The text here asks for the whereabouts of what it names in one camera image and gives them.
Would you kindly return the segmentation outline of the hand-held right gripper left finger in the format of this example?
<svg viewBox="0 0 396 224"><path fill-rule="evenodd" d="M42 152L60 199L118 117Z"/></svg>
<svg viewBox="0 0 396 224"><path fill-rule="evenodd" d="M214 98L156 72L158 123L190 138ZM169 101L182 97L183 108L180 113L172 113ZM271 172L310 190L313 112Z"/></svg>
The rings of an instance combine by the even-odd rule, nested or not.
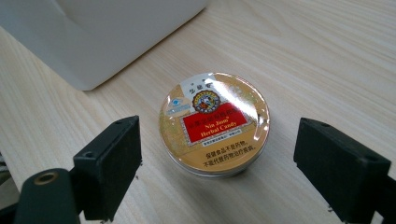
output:
<svg viewBox="0 0 396 224"><path fill-rule="evenodd" d="M111 123L73 161L78 211L87 220L112 221L142 163L139 117Z"/></svg>

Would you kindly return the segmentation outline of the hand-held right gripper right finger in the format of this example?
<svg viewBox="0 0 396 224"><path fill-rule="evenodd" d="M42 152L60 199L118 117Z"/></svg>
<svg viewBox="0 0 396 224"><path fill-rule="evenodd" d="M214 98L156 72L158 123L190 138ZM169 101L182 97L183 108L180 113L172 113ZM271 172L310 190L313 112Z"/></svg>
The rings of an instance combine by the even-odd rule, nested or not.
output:
<svg viewBox="0 0 396 224"><path fill-rule="evenodd" d="M391 222L391 161L333 126L300 119L293 160L335 214L369 223Z"/></svg>

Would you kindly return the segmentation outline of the round gold candy tin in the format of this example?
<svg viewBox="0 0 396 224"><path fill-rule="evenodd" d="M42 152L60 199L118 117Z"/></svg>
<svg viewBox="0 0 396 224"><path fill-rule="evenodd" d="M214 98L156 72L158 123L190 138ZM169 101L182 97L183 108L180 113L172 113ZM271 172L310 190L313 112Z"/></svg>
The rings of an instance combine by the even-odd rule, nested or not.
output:
<svg viewBox="0 0 396 224"><path fill-rule="evenodd" d="M159 127L176 164L195 175L224 177L245 170L261 155L270 113L262 94L245 79L204 73L170 90Z"/></svg>

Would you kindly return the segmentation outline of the white plastic box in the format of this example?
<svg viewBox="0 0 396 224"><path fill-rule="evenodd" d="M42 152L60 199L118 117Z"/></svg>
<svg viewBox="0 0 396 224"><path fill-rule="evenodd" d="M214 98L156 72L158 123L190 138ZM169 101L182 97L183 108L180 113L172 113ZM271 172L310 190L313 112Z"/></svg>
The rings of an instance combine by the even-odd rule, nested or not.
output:
<svg viewBox="0 0 396 224"><path fill-rule="evenodd" d="M90 91L202 11L208 0L0 0L0 26Z"/></svg>

